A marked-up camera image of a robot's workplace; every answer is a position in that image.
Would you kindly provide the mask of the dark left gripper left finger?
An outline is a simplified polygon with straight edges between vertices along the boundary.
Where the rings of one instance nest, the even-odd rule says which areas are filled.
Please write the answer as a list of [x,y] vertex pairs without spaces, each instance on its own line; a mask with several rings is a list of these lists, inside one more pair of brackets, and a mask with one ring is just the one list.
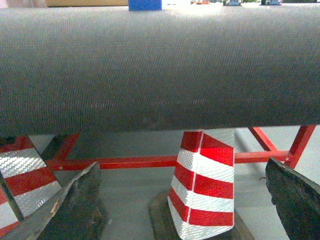
[[100,183],[100,164],[94,162],[2,239],[100,239],[105,218],[99,207]]

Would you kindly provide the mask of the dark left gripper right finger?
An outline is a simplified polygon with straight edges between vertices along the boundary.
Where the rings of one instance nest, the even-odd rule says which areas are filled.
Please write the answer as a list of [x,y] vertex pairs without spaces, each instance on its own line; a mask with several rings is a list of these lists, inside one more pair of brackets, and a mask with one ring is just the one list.
[[271,157],[265,167],[266,187],[291,240],[320,238],[320,185]]

